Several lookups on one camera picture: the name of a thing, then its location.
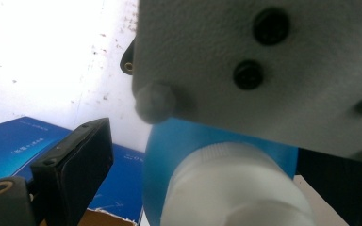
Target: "dirty white surface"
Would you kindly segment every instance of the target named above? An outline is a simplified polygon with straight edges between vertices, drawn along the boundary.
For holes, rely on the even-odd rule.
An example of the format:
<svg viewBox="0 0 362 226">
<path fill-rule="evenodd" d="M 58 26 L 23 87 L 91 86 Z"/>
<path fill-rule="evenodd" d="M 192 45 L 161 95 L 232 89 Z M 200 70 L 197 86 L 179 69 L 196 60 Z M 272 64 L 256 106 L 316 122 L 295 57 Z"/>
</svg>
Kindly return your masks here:
<svg viewBox="0 0 362 226">
<path fill-rule="evenodd" d="M 135 37 L 137 0 L 0 1 L 0 122 L 22 116 L 68 129 L 110 117 L 113 141 L 144 151 L 119 63 Z"/>
</svg>

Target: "blue cardboard box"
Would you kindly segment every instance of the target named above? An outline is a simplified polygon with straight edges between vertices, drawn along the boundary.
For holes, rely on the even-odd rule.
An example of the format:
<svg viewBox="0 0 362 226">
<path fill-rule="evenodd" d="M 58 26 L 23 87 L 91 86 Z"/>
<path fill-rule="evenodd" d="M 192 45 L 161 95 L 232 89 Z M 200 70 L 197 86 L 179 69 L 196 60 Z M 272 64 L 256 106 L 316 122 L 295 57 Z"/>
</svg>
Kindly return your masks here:
<svg viewBox="0 0 362 226">
<path fill-rule="evenodd" d="M 0 178 L 32 178 L 29 165 L 70 130 L 23 117 L 0 124 Z M 114 165 L 98 189 L 89 209 L 140 222 L 144 153 L 113 144 Z"/>
</svg>

